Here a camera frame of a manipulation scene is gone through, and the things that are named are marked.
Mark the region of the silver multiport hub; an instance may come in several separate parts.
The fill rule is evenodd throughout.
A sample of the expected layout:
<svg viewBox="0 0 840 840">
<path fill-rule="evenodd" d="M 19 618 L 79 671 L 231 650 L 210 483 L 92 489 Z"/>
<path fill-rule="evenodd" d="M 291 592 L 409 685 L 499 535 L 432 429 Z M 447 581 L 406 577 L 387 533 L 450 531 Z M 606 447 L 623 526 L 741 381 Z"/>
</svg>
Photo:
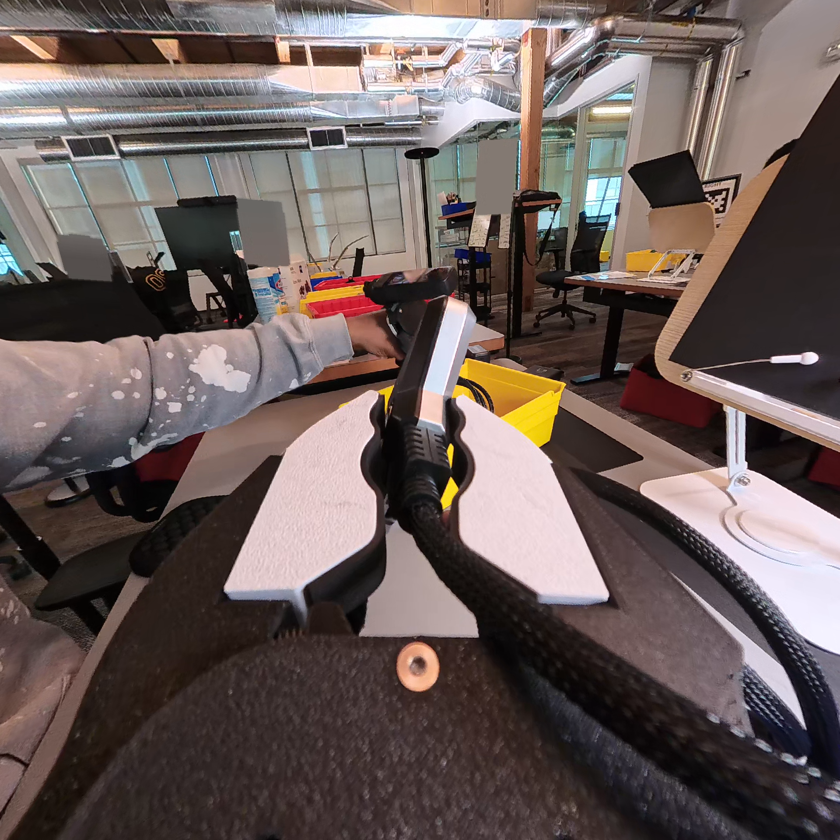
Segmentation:
<svg viewBox="0 0 840 840">
<path fill-rule="evenodd" d="M 452 474 L 448 404 L 475 326 L 463 301 L 429 301 L 388 398 L 382 452 L 388 513 L 399 522 L 417 501 L 440 507 Z"/>
</svg>

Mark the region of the black wrist rest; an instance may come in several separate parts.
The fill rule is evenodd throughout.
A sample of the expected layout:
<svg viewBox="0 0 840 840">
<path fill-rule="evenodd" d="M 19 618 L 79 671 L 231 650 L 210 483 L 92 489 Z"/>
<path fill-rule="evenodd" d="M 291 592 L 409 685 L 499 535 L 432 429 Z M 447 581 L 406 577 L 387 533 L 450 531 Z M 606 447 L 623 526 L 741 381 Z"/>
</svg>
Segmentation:
<svg viewBox="0 0 840 840">
<path fill-rule="evenodd" d="M 132 573 L 150 578 L 165 559 L 225 498 L 226 496 L 195 498 L 183 502 L 165 514 L 131 549 L 129 567 Z"/>
</svg>

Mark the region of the black framed tag sign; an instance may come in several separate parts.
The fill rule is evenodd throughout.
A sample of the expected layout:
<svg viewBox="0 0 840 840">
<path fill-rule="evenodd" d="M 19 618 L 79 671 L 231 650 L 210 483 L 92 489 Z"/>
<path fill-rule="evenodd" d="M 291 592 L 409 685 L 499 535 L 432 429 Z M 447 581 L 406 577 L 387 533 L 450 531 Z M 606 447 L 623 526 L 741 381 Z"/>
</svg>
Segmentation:
<svg viewBox="0 0 840 840">
<path fill-rule="evenodd" d="M 738 196 L 741 181 L 741 173 L 701 181 L 703 193 L 706 196 L 707 202 L 713 208 L 715 225 L 717 227 L 722 224 L 734 200 Z"/>
</svg>

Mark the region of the white cardboard box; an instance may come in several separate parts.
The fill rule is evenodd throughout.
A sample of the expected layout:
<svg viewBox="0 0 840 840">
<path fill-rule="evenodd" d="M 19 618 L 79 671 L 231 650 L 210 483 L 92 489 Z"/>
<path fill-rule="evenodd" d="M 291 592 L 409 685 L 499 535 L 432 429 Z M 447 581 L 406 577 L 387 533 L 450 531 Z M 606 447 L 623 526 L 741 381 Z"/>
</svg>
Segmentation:
<svg viewBox="0 0 840 840">
<path fill-rule="evenodd" d="M 279 266 L 278 270 L 289 313 L 302 313 L 302 307 L 312 290 L 308 262 L 296 259 L 289 265 Z"/>
</svg>

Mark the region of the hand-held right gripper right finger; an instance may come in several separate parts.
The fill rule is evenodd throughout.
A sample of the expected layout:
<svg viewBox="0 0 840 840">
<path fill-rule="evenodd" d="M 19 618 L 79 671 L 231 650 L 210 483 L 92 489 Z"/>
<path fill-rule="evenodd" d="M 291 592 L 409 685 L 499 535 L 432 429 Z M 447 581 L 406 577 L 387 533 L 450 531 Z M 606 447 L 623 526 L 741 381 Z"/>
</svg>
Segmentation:
<svg viewBox="0 0 840 840">
<path fill-rule="evenodd" d="M 451 408 L 451 526 L 460 541 L 542 604 L 608 602 L 551 459 L 468 397 L 457 396 Z"/>
</svg>

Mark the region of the black standing desk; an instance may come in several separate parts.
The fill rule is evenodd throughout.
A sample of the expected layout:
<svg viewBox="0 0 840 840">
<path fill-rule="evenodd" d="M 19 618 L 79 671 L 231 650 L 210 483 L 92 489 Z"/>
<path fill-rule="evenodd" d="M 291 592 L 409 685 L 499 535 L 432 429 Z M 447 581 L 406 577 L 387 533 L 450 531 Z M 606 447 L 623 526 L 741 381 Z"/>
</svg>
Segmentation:
<svg viewBox="0 0 840 840">
<path fill-rule="evenodd" d="M 463 228 L 468 234 L 465 243 L 455 247 L 457 292 L 466 300 L 480 323 L 487 325 L 492 316 L 491 278 L 492 258 L 487 244 L 495 239 L 500 250 L 507 251 L 505 273 L 505 352 L 510 353 L 511 342 L 522 336 L 522 314 L 526 309 L 526 280 L 535 279 L 535 265 L 541 251 L 529 254 L 527 216 L 538 216 L 543 210 L 557 212 L 562 198 L 556 192 L 524 190 L 513 193 L 509 213 L 480 215 L 475 203 L 456 203 L 441 208 L 438 221 L 447 229 Z"/>
</svg>

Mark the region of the black television screen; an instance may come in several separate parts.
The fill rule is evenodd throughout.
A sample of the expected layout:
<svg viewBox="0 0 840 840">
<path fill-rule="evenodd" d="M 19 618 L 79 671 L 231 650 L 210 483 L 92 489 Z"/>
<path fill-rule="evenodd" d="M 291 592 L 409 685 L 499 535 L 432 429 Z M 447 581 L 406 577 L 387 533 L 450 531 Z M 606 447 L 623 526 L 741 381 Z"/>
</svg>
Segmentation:
<svg viewBox="0 0 840 840">
<path fill-rule="evenodd" d="M 236 196 L 181 199 L 154 213 L 177 269 L 202 270 L 205 263 L 226 272 L 236 267 L 231 239 L 239 231 Z"/>
</svg>

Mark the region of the person's left hand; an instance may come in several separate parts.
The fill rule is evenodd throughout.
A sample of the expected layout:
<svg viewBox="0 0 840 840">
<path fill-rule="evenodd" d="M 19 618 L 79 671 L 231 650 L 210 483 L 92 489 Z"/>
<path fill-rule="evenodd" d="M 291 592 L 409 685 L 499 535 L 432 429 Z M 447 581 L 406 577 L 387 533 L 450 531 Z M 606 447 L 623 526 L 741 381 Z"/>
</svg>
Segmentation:
<svg viewBox="0 0 840 840">
<path fill-rule="evenodd" d="M 389 326 L 385 310 L 345 319 L 354 355 L 402 361 L 404 350 Z"/>
</svg>

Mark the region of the wooden post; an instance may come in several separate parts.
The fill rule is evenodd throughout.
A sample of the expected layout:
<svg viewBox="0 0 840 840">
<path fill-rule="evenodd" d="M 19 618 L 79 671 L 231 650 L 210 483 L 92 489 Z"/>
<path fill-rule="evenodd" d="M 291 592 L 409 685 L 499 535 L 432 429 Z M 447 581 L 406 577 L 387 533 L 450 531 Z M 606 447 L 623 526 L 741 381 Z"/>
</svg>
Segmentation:
<svg viewBox="0 0 840 840">
<path fill-rule="evenodd" d="M 540 185 L 540 154 L 543 126 L 543 85 L 548 30 L 531 28 L 521 40 L 520 54 L 520 167 L 523 191 Z"/>
</svg>

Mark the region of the red ribbed bin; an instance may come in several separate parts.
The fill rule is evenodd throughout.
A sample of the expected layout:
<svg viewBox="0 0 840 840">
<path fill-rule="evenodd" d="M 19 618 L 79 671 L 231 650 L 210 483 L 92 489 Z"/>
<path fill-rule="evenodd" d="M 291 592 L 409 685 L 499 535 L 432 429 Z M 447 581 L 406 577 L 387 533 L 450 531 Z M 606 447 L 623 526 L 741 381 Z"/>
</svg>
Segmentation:
<svg viewBox="0 0 840 840">
<path fill-rule="evenodd" d="M 382 311 L 381 304 L 374 303 L 366 296 L 341 297 L 331 299 L 307 300 L 305 314 L 312 319 L 326 319 L 342 315 L 346 319 L 359 317 L 365 314 Z"/>
</svg>

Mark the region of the person's left forearm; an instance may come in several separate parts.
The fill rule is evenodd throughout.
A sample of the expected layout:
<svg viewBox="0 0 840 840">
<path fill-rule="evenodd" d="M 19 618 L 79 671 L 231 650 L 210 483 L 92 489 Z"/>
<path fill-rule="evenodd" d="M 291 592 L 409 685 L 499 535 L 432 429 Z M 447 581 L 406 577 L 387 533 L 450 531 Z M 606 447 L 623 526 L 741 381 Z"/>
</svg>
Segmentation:
<svg viewBox="0 0 840 840">
<path fill-rule="evenodd" d="M 343 316 L 98 342 L 1 342 L 1 488 L 118 469 L 352 358 Z"/>
</svg>

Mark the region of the white wipes canister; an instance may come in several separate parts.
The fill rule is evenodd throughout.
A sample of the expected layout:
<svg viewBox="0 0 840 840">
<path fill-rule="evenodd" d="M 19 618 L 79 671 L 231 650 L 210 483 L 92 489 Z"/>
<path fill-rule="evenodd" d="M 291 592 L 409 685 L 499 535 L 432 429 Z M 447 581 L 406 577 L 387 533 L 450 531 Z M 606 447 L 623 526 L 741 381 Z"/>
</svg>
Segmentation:
<svg viewBox="0 0 840 840">
<path fill-rule="evenodd" d="M 247 277 L 260 323 L 268 324 L 275 317 L 287 313 L 278 268 L 262 266 L 248 269 Z"/>
</svg>

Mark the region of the yellow storage bin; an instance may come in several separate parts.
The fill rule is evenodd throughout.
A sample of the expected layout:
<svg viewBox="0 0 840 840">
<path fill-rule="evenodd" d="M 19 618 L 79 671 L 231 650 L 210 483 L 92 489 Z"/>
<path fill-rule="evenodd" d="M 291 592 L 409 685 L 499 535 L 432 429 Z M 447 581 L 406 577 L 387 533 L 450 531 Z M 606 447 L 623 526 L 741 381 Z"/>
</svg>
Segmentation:
<svg viewBox="0 0 840 840">
<path fill-rule="evenodd" d="M 340 287 L 321 290 L 320 287 L 311 291 L 307 296 L 299 301 L 299 312 L 305 314 L 310 318 L 314 318 L 310 305 L 320 303 L 323 301 L 333 301 L 345 298 L 354 298 L 363 296 L 364 284 L 351 285 L 343 284 Z"/>
<path fill-rule="evenodd" d="M 557 380 L 546 379 L 525 371 L 514 370 L 504 365 L 492 364 L 481 360 L 467 359 L 460 370 L 459 377 L 480 386 L 489 395 L 493 404 L 492 412 L 538 447 L 546 445 L 551 438 L 554 418 L 560 407 L 565 385 Z M 399 501 L 398 488 L 392 489 L 389 473 L 393 446 L 386 443 L 385 425 L 389 413 L 389 402 L 393 385 L 378 391 L 383 397 L 384 408 L 380 420 L 383 452 L 380 468 L 386 490 L 386 507 L 397 513 Z M 451 479 L 442 493 L 444 508 L 451 505 L 456 492 L 457 482 Z"/>
</svg>

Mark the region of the black panel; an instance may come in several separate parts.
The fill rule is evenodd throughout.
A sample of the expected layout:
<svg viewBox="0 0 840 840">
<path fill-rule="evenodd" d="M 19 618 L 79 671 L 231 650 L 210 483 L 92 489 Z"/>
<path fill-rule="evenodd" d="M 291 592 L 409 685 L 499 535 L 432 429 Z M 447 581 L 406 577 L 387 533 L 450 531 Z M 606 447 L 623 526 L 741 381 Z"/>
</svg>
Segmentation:
<svg viewBox="0 0 840 840">
<path fill-rule="evenodd" d="M 53 280 L 2 285 L 1 339 L 105 343 L 164 328 L 124 281 Z"/>
</svg>

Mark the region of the large silver air duct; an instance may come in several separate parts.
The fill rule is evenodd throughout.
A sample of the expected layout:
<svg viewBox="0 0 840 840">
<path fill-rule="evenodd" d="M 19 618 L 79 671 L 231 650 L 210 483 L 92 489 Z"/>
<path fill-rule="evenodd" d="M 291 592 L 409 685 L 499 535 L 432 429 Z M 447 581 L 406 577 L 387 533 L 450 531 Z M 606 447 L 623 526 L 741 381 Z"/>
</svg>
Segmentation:
<svg viewBox="0 0 840 840">
<path fill-rule="evenodd" d="M 430 25 L 434 37 L 464 35 L 482 27 L 515 34 L 531 25 L 577 28 L 609 14 L 608 2 L 164 2 L 179 24 L 207 25 L 214 33 L 350 38 L 409 34 Z"/>
</svg>

